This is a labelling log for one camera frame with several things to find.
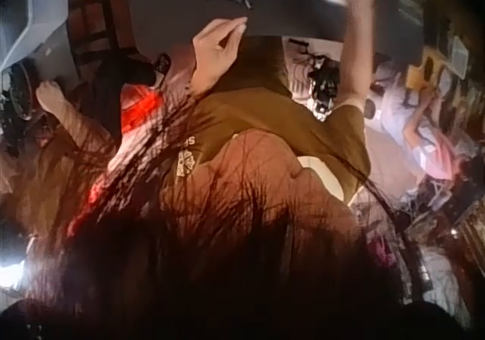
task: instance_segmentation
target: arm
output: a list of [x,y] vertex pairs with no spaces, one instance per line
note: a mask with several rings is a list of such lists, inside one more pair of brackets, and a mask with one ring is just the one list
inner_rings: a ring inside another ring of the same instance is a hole
[[79,113],[66,100],[56,83],[41,83],[36,94],[42,108],[59,120],[78,148],[92,153],[114,155],[114,142],[109,133],[102,126]]
[[374,7],[371,0],[349,4],[347,31],[340,60],[340,87],[336,103],[363,110],[372,81]]
[[406,142],[408,143],[411,149],[419,145],[420,137],[416,133],[416,129],[418,128],[421,118],[424,116],[424,112],[430,106],[433,99],[433,96],[429,92],[423,91],[421,92],[421,94],[424,94],[424,95],[421,96],[421,98],[419,99],[418,107],[416,108],[415,112],[411,115],[408,122],[404,126],[404,129],[402,130],[404,139],[406,140]]

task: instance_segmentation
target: forearm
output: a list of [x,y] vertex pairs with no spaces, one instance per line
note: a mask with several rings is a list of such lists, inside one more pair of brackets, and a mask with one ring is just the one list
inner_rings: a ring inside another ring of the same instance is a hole
[[374,6],[372,1],[349,4],[340,59],[339,94],[365,98],[372,80]]
[[114,155],[114,142],[99,124],[84,117],[76,108],[64,101],[52,112],[66,129],[78,148],[93,153]]

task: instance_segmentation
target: man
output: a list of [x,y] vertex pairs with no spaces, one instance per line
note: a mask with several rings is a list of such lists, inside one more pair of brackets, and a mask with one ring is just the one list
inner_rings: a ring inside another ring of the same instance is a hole
[[[17,221],[29,236],[43,239],[65,229],[58,217],[74,216],[121,145],[120,93],[124,84],[158,88],[170,61],[164,56],[157,64],[109,55],[96,72],[92,92],[81,86],[72,93],[80,100],[80,111],[57,83],[40,84],[36,90],[39,104],[58,119],[59,127],[31,169],[8,174],[6,189],[11,195],[2,205],[3,220]],[[82,171],[85,174],[79,177],[76,172]]]

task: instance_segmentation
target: fingers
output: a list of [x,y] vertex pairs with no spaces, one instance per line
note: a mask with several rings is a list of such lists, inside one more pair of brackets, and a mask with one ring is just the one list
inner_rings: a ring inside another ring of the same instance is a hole
[[52,91],[62,92],[61,87],[55,81],[42,81],[36,89],[36,94],[45,94]]
[[236,58],[237,52],[239,51],[239,44],[241,43],[241,38],[243,37],[244,31],[246,31],[246,25],[241,24],[230,34],[227,40],[226,48],[224,49],[231,58]]
[[194,37],[194,40],[200,40],[204,36],[208,35],[214,28],[218,27],[222,23],[228,22],[230,20],[225,19],[225,18],[216,18],[215,20],[212,20],[211,22],[208,23],[207,26],[205,26],[202,31],[197,33],[197,35]]
[[247,17],[235,18],[233,20],[213,20],[194,38],[194,42],[203,41],[210,45],[217,45],[238,26],[245,25],[247,20]]

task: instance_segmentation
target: olive green t-shirt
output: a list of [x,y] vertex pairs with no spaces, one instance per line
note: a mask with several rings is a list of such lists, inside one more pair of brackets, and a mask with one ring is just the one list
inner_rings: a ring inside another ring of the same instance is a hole
[[345,203],[370,172],[359,109],[344,105],[322,123],[285,96],[266,88],[247,88],[210,95],[196,107],[177,175],[185,176],[195,165],[210,161],[234,135],[248,129],[279,136],[298,157],[319,158],[338,179]]
[[344,105],[322,123],[291,99],[286,77],[281,38],[243,39],[236,63],[189,118],[177,176],[187,176],[195,165],[213,159],[235,135],[260,129],[282,138],[297,157],[320,159],[349,203],[371,167],[362,112]]

